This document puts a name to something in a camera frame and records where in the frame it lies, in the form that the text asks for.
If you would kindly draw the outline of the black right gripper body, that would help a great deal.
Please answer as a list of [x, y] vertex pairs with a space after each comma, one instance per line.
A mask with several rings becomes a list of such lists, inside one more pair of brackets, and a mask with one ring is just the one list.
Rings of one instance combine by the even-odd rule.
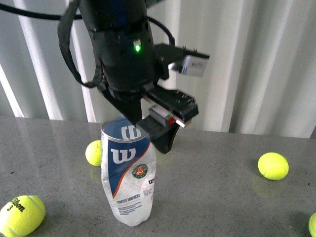
[[99, 89], [108, 89], [118, 100], [147, 99], [169, 117], [162, 125], [185, 125], [198, 114], [193, 97], [158, 85], [169, 79], [168, 65], [199, 53], [173, 44], [154, 44], [147, 19], [115, 26], [105, 21], [91, 21], [88, 32], [92, 41]]

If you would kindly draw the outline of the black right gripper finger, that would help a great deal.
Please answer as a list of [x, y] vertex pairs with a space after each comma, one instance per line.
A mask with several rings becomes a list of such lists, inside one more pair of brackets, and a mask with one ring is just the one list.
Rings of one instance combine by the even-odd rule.
[[136, 125], [142, 119], [141, 100], [118, 100], [115, 99], [108, 89], [99, 89], [98, 91], [133, 125]]
[[163, 154], [167, 154], [173, 145], [174, 138], [179, 129], [179, 125], [162, 125], [152, 116], [147, 116], [136, 123], [136, 127], [144, 132], [155, 148]]

